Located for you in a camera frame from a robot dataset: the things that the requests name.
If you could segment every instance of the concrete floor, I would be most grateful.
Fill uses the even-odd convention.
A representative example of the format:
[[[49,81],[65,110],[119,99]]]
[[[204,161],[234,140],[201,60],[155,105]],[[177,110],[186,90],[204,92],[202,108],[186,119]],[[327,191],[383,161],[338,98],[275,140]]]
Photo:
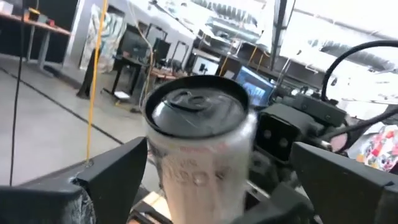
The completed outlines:
[[[17,61],[0,58],[0,67],[17,74]],[[112,75],[100,75],[97,86],[95,125],[122,142],[144,136],[142,117],[114,106],[103,86],[111,86]],[[22,80],[88,119],[90,102],[75,96],[76,90],[56,78],[50,78],[24,65]],[[0,71],[0,185],[9,182],[12,113],[16,80]],[[21,84],[16,132],[14,184],[21,184],[85,159],[87,124],[36,91]],[[119,144],[92,129],[91,155],[95,156]],[[155,167],[147,163],[142,184],[148,190],[159,189]]]

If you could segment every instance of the colorful artwork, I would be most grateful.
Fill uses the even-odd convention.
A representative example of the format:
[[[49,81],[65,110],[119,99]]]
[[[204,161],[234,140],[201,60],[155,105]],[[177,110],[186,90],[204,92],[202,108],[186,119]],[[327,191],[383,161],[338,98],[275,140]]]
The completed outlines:
[[[362,146],[357,161],[389,172],[398,162],[398,127],[383,127]]]
[[[88,27],[86,44],[81,56],[80,69],[87,69],[91,53],[95,48],[100,27],[101,9],[93,5],[91,7],[91,19]],[[116,51],[118,50],[120,40],[126,30],[126,23],[123,17],[106,13],[101,34],[101,55],[98,60],[98,73],[110,72],[113,69]]]

